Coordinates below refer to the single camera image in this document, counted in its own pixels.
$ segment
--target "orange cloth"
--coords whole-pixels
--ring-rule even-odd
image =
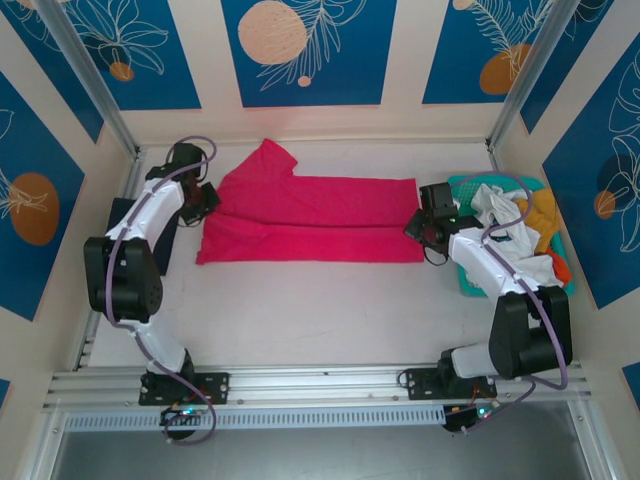
[[[529,205],[524,198],[517,198],[514,202],[518,205],[520,213],[524,213]],[[560,230],[558,206],[550,188],[533,192],[533,209],[524,223],[540,233],[536,253],[545,253],[551,245],[551,238]]]
[[[569,270],[567,262],[564,261],[564,258],[551,250],[551,248],[548,248],[544,253],[553,258],[553,273],[556,278],[564,283],[565,287],[569,285],[569,282],[571,282],[571,271]]]

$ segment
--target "green basket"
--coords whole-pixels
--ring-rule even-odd
[[[453,175],[452,177],[449,177],[448,182],[450,185],[455,185],[461,180],[467,178],[467,176],[468,175]],[[535,178],[522,177],[521,180],[533,192],[544,188],[544,185]],[[512,190],[518,190],[522,188],[515,180],[503,177],[501,175],[483,175],[481,177],[476,177],[473,180],[469,180],[468,182],[463,183],[462,185],[455,187],[452,190],[453,198],[460,202],[460,215],[475,215],[477,213],[473,208],[471,208],[471,200],[476,194],[478,188],[480,188],[480,185],[482,185],[483,183],[486,183],[490,187],[500,187],[505,192],[510,192]],[[567,261],[567,255],[564,251],[564,246],[562,245],[560,234],[556,233],[551,239],[551,249],[555,253],[560,255],[565,262]],[[460,289],[465,295],[471,297],[486,297],[482,289],[472,286],[467,281],[467,276],[461,266],[458,266],[458,280],[460,282]],[[564,287],[564,291],[567,293],[567,295],[573,295],[574,290],[575,285],[573,284],[573,280],[571,280],[569,282],[569,285]]]

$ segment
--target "black mounting plate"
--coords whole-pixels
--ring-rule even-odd
[[[448,388],[442,381],[437,368],[408,368],[402,372],[406,376],[409,400],[459,400],[471,399],[474,387],[491,397],[497,396],[495,382],[490,385],[487,377],[457,378]]]
[[[157,377],[166,377],[168,381],[175,382],[175,380],[166,375],[158,375]],[[201,392],[204,392],[208,396],[210,395],[209,400],[211,400],[213,405],[227,404],[227,396],[229,394],[228,373],[196,373],[192,383]],[[175,391],[171,391],[170,389],[164,388],[154,391],[153,389],[141,387],[138,404],[142,406],[169,406],[173,405],[176,400]],[[204,405],[202,399],[197,395],[188,401],[182,400],[181,403],[183,405]]]

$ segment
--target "pink towel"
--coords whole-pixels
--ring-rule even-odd
[[[297,177],[295,158],[265,140],[218,188],[197,263],[247,260],[422,262],[404,234],[414,179]]]

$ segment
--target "yellow cloth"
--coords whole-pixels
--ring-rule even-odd
[[[523,198],[515,199],[514,202],[518,205],[520,213],[524,213],[529,205]],[[551,238],[560,230],[558,206],[550,188],[533,192],[533,209],[524,223],[540,233],[536,253],[545,253],[551,244]]]

